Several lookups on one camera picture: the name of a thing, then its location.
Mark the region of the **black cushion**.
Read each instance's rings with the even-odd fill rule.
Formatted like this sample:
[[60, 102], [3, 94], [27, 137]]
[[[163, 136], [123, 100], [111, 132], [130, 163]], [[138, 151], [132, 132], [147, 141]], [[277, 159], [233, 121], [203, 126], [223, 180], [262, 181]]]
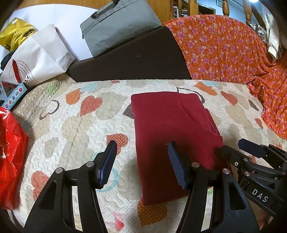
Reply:
[[182, 50], [166, 26], [99, 57], [75, 62], [67, 74], [76, 82], [191, 79]]

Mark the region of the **yellow plastic bag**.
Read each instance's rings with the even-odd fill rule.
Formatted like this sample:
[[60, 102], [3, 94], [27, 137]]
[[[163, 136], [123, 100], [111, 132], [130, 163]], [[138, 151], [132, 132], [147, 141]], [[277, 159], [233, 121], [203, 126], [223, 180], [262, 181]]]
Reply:
[[1, 46], [8, 51], [15, 51], [29, 36], [37, 31], [38, 29], [32, 24], [15, 17], [1, 32]]

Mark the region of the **blue toy box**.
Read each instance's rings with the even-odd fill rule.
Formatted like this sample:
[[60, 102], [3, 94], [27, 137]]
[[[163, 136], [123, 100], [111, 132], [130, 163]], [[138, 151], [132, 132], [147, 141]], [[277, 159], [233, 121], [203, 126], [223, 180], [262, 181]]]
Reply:
[[1, 94], [6, 97], [5, 100], [3, 100], [3, 103], [1, 104], [1, 107], [3, 107], [6, 110], [11, 110], [16, 103], [26, 94], [27, 88], [24, 85], [24, 83], [20, 83], [18, 86], [16, 86], [14, 89], [12, 89], [12, 92], [7, 95], [6, 92], [1, 92]]

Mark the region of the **white paper shopping bag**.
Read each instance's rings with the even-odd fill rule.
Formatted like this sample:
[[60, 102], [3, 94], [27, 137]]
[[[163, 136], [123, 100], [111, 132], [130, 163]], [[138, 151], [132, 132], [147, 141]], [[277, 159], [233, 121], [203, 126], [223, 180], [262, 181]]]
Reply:
[[13, 61], [17, 63], [21, 82], [27, 88], [63, 74], [74, 57], [61, 40], [53, 24], [49, 24], [26, 39], [14, 52], [1, 74], [1, 80], [18, 84]]

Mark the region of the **white crumpled cloth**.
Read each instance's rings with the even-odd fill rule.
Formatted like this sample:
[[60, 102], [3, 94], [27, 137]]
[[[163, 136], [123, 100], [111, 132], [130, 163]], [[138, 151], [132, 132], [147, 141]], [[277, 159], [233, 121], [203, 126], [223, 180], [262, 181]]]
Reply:
[[268, 39], [268, 53], [273, 61], [276, 61], [282, 56], [279, 26], [273, 15], [269, 13], [264, 14], [264, 22]]

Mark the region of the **maroon small garment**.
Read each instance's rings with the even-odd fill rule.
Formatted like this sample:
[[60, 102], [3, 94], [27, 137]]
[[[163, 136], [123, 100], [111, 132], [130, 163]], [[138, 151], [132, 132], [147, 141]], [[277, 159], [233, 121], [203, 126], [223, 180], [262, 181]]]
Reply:
[[169, 142], [174, 141], [181, 153], [206, 169], [220, 171], [227, 166], [219, 154], [223, 138], [197, 94], [134, 94], [131, 105], [144, 205], [161, 204], [188, 195], [173, 171], [168, 156]]

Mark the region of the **orange floral cloth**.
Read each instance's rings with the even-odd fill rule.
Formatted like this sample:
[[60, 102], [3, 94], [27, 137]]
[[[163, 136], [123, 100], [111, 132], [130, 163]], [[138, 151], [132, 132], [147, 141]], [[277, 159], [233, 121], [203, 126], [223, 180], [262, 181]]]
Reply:
[[182, 50], [192, 79], [246, 84], [263, 105], [262, 119], [286, 139], [286, 55], [276, 62], [245, 23], [197, 15], [165, 23]]

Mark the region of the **wooden bed post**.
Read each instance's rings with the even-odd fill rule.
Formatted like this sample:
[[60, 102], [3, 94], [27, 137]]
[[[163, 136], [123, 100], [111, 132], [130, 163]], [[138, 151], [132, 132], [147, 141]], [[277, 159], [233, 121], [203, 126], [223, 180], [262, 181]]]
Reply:
[[222, 0], [222, 11], [224, 16], [230, 15], [228, 0]]

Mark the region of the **heart pattern quilted blanket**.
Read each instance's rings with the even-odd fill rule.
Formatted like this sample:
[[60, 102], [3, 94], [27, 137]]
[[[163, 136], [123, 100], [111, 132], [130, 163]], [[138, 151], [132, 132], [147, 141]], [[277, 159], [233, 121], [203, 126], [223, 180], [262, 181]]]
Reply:
[[261, 119], [262, 105], [246, 85], [201, 80], [74, 82], [60, 75], [30, 91], [13, 111], [29, 137], [13, 215], [24, 226], [35, 200], [58, 167], [78, 168], [118, 145], [108, 183], [97, 191], [109, 232], [175, 232], [186, 198], [144, 206], [136, 161], [130, 97], [145, 92], [197, 94], [225, 144], [239, 139], [286, 149], [286, 140]]

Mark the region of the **red plastic bag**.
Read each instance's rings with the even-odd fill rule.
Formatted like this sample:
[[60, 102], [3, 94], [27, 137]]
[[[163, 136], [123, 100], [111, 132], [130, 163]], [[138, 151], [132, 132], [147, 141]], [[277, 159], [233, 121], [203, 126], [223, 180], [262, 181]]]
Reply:
[[15, 208], [16, 187], [29, 137], [14, 115], [1, 107], [1, 207]]

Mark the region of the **grey laptop bag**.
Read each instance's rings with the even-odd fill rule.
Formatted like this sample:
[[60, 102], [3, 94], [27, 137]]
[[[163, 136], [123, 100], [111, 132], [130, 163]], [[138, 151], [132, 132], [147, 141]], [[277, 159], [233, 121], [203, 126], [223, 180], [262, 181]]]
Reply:
[[80, 25], [93, 57], [161, 26], [147, 1], [112, 1]]

